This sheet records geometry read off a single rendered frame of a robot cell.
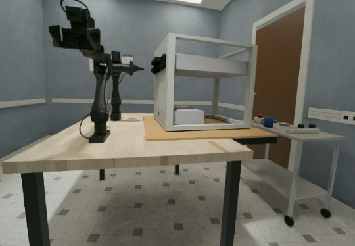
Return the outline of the white server rack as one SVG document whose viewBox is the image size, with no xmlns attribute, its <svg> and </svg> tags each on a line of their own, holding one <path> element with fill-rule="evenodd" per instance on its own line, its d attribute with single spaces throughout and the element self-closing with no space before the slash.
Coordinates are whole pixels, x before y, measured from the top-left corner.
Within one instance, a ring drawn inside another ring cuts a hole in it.
<svg viewBox="0 0 355 246">
<path fill-rule="evenodd" d="M 242 49 L 220 57 L 189 56 L 175 53 L 176 39 L 240 47 Z M 222 59 L 247 51 L 248 62 Z M 258 45 L 254 44 L 169 32 L 155 51 L 156 57 L 161 57 L 166 53 L 166 68 L 154 75 L 154 119 L 167 132 L 176 130 L 250 129 L 252 124 L 257 51 Z M 202 110 L 187 106 L 174 106 L 174 76 L 213 78 L 212 114 L 204 114 Z M 220 78 L 236 76 L 247 76 L 243 122 L 218 115 Z M 204 118 L 217 118 L 231 124 L 204 124 Z"/>
</svg>

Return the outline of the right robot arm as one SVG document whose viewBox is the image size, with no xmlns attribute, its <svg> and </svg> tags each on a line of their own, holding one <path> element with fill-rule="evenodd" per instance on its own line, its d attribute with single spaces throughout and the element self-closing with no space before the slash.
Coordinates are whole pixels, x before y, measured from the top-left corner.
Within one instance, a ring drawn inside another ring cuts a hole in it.
<svg viewBox="0 0 355 246">
<path fill-rule="evenodd" d="M 81 7 L 65 5 L 67 21 L 83 22 L 83 18 L 87 19 L 88 28 L 95 27 L 95 19 L 88 18 L 87 11 L 83 11 Z M 91 108 L 91 121 L 94 122 L 93 135 L 89 141 L 102 141 L 110 133 L 107 129 L 107 122 L 109 121 L 110 113 L 106 108 L 106 91 L 107 83 L 110 76 L 112 76 L 112 59 L 111 54 L 105 53 L 104 47 L 102 52 L 102 45 L 96 51 L 80 52 L 85 57 L 93 59 L 93 73 L 96 77 L 97 85 L 95 92 L 95 100 Z M 106 64 L 106 65 L 100 65 Z"/>
</svg>

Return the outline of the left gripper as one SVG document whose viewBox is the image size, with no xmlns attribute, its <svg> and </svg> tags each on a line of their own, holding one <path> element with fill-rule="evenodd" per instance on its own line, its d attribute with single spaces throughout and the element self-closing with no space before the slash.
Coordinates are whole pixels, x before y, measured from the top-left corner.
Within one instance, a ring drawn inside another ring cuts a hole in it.
<svg viewBox="0 0 355 246">
<path fill-rule="evenodd" d="M 132 68 L 132 65 L 133 65 L 133 68 Z M 139 70 L 144 70 L 144 68 L 140 68 L 140 67 L 134 65 L 131 60 L 130 60 L 130 65 L 121 63 L 121 66 L 122 66 L 121 72 L 130 72 L 130 76 L 133 76 L 134 72 L 137 72 Z"/>
</svg>

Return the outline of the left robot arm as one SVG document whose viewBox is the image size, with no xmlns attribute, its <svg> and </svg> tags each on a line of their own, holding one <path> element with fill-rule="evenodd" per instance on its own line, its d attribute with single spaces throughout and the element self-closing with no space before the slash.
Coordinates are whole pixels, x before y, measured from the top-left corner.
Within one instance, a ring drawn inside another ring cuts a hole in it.
<svg viewBox="0 0 355 246">
<path fill-rule="evenodd" d="M 112 80 L 112 99 L 111 99 L 111 105 L 112 105 L 112 113 L 110 115 L 119 115 L 121 113 L 120 111 L 120 105 L 122 104 L 122 100 L 120 99 L 119 91 L 118 91 L 118 80 L 120 77 L 121 72 L 121 63 L 122 60 L 120 60 L 120 52 L 117 51 L 112 51 L 112 69 L 113 69 L 113 78 L 114 81 L 117 83 L 115 84 Z M 120 62 L 120 63 L 117 63 Z M 118 74 L 118 75 L 115 75 Z"/>
</svg>

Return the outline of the tan cardboard sheet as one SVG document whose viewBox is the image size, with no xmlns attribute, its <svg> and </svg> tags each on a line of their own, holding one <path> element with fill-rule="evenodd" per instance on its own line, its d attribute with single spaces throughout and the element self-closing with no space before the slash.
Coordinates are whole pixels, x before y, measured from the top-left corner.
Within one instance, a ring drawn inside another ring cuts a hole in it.
<svg viewBox="0 0 355 246">
<path fill-rule="evenodd" d="M 176 141 L 198 139 L 236 139 L 278 137 L 278 135 L 251 127 L 250 129 L 176 130 L 167 132 L 154 116 L 143 116 L 146 141 Z M 217 118 L 204 118 L 204 124 L 231 124 Z"/>
</svg>

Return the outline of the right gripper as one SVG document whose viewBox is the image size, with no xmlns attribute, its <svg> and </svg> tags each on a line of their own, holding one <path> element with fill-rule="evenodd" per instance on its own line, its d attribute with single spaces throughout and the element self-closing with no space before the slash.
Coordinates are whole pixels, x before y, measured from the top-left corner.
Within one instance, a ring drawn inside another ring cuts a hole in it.
<svg viewBox="0 0 355 246">
<path fill-rule="evenodd" d="M 70 24 L 71 28 L 61 29 L 63 41 L 61 41 L 60 25 L 52 24 L 52 26 L 49 26 L 54 47 L 81 51 L 100 49 L 101 31 L 99 28 L 88 28 L 87 19 L 84 18 L 83 22 L 70 21 Z"/>
</svg>

